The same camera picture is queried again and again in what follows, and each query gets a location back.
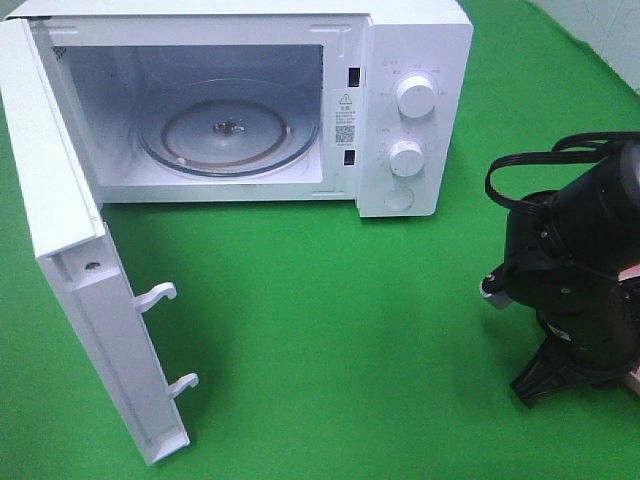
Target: cable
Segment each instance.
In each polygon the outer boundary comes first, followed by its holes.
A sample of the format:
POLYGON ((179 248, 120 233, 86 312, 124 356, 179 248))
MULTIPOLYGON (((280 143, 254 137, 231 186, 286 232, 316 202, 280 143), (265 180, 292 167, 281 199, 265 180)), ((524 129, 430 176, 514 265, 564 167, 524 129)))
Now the cable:
POLYGON ((495 160, 489 167, 484 180, 487 196, 498 205, 533 216, 543 216, 547 205, 510 198, 498 192, 492 182, 493 172, 516 165, 570 165, 579 163, 598 163, 618 150, 626 141, 640 142, 640 132, 593 132, 579 133, 565 137, 553 146, 550 152, 530 152, 507 155, 495 160), (570 148, 583 150, 566 151, 570 148))

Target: green backdrop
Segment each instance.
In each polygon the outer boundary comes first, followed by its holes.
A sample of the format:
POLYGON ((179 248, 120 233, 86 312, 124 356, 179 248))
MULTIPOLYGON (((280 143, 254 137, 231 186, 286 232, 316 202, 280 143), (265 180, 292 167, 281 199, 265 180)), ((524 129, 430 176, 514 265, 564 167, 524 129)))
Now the green backdrop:
MULTIPOLYGON (((146 467, 33 258, 0 126, 0 477, 638 478, 640 401, 578 388, 533 410, 509 382, 542 340, 533 312, 478 292, 501 261, 496 157, 637 129, 640 99, 521 1, 466 0, 475 24, 437 213, 352 202, 108 206, 192 445, 146 467)), ((512 195, 585 167, 499 173, 512 195)))

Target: control panel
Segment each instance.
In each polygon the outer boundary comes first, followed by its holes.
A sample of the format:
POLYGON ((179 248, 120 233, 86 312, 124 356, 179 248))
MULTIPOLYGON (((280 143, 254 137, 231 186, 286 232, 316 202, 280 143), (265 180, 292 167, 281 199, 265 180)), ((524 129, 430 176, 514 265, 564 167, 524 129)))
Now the control panel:
POLYGON ((374 28, 358 208, 365 217, 430 215, 440 191, 473 27, 374 28))

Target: glass turntable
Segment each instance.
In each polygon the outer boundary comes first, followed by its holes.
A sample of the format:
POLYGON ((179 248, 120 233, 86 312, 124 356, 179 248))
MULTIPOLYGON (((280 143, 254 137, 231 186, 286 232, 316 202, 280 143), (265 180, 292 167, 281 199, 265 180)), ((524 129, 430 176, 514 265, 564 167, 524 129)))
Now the glass turntable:
POLYGON ((313 143, 316 103, 295 87, 268 81, 203 81, 148 96, 139 139, 155 160, 185 173, 262 173, 292 162, 313 143))

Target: white wall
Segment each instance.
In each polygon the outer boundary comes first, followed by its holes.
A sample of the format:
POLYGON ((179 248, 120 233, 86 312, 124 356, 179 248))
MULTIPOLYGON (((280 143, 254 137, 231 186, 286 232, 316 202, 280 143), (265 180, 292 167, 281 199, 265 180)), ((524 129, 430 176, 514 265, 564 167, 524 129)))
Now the white wall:
POLYGON ((530 0, 640 93, 640 0, 530 0))
POLYGON ((24 0, 0 0, 0 19, 9 15, 24 0))

